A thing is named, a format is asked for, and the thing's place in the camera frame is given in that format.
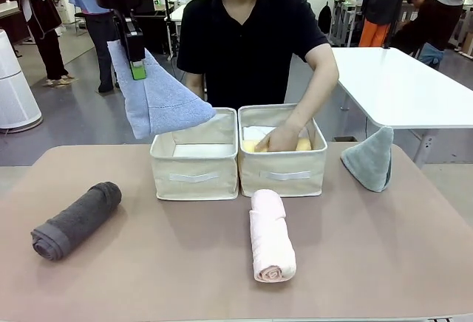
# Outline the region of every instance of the light pink towel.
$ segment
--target light pink towel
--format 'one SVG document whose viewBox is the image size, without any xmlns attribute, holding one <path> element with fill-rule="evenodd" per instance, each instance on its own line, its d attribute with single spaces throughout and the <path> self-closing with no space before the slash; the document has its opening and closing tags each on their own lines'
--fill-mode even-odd
<svg viewBox="0 0 473 322">
<path fill-rule="evenodd" d="M 296 274 L 296 254 L 287 234 L 281 197 L 274 191 L 257 191 L 251 209 L 254 278 L 262 283 L 291 279 Z"/>
</svg>

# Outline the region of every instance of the yellow towel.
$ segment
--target yellow towel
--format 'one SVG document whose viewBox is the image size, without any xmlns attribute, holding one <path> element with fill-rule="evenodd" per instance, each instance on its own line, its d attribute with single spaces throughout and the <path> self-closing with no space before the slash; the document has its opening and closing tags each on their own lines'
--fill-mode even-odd
<svg viewBox="0 0 473 322">
<path fill-rule="evenodd" d="M 243 140 L 243 149 L 251 154 L 254 153 L 254 149 L 256 145 L 259 144 L 259 141 L 255 140 Z M 297 144 L 296 151 L 312 151 L 312 145 L 310 144 L 309 139 L 299 139 L 299 143 Z M 268 152 L 268 149 L 265 148 L 263 151 L 260 152 Z"/>
</svg>

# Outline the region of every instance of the basket handle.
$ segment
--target basket handle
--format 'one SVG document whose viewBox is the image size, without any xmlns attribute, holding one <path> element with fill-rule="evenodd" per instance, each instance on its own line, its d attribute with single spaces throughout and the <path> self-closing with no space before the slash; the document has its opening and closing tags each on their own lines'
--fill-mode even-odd
<svg viewBox="0 0 473 322">
<path fill-rule="evenodd" d="M 207 182 L 211 179 L 220 177 L 219 172 L 211 172 L 207 174 L 201 174 L 199 176 L 185 176 L 183 174 L 169 174 L 169 180 L 172 182 L 184 182 L 184 183 L 202 183 Z"/>
<path fill-rule="evenodd" d="M 296 172 L 296 173 L 274 173 L 274 172 L 267 172 L 267 171 L 260 171 L 259 176 L 267 179 L 272 180 L 279 180 L 284 182 L 286 180 L 293 180 L 293 179 L 309 179 L 311 177 L 310 171 L 305 172 Z"/>
</svg>

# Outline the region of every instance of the blue towel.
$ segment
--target blue towel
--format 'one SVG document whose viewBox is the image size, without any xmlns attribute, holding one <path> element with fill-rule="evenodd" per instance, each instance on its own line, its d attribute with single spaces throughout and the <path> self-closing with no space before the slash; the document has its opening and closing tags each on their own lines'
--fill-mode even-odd
<svg viewBox="0 0 473 322">
<path fill-rule="evenodd" d="M 167 73 L 145 49 L 146 79 L 134 80 L 120 41 L 110 41 L 109 51 L 125 97 L 128 121 L 137 139 L 188 129 L 209 121 L 216 114 L 178 80 Z"/>
<path fill-rule="evenodd" d="M 422 64 L 426 64 L 427 66 L 437 65 L 443 60 L 444 55 L 444 51 L 440 51 L 436 47 L 433 47 L 431 44 L 425 43 L 418 57 L 418 60 Z"/>
<path fill-rule="evenodd" d="M 391 180 L 394 130 L 383 127 L 364 142 L 341 153 L 348 171 L 369 191 L 382 192 Z"/>
</svg>

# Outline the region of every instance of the storage basket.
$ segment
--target storage basket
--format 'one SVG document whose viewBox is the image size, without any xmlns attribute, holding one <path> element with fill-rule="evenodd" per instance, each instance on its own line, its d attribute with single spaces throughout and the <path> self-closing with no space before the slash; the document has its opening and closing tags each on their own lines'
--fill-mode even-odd
<svg viewBox="0 0 473 322">
<path fill-rule="evenodd" d="M 150 154 L 157 198 L 194 201 L 238 196 L 237 112 L 216 111 L 207 123 L 154 138 Z"/>
<path fill-rule="evenodd" d="M 246 106 L 238 111 L 239 177 L 243 195 L 252 196 L 259 189 L 271 189 L 280 196 L 321 194 L 327 142 L 315 120 L 306 125 L 312 151 L 249 153 L 243 149 L 244 128 L 276 128 L 286 121 L 294 107 L 294 104 Z"/>
</svg>

